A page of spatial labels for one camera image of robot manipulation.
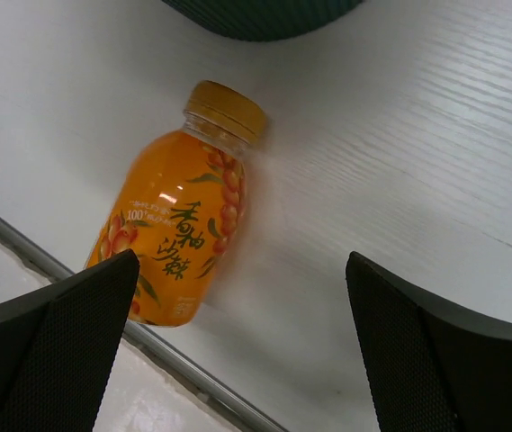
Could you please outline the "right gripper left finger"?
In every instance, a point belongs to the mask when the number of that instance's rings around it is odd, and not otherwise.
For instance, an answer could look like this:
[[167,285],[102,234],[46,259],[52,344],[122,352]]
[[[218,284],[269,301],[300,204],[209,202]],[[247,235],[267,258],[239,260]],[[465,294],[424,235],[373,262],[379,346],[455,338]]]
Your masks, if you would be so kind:
[[128,249],[0,303],[0,431],[93,429],[138,276]]

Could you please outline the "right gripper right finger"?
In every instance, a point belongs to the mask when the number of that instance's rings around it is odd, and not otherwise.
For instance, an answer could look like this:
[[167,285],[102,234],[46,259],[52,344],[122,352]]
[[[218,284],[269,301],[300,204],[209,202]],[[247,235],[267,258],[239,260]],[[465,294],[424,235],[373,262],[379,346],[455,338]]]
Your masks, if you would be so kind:
[[512,323],[353,252],[346,284],[382,431],[512,431]]

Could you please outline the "orange juice bottle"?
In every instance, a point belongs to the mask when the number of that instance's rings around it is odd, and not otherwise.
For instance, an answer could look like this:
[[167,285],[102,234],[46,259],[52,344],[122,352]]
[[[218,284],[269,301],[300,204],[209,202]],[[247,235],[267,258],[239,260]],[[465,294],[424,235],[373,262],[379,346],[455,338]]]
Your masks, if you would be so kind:
[[128,317],[159,327],[199,310],[247,207],[243,158],[266,127],[256,103],[213,81],[196,85],[184,117],[132,163],[86,261],[132,250],[139,276]]

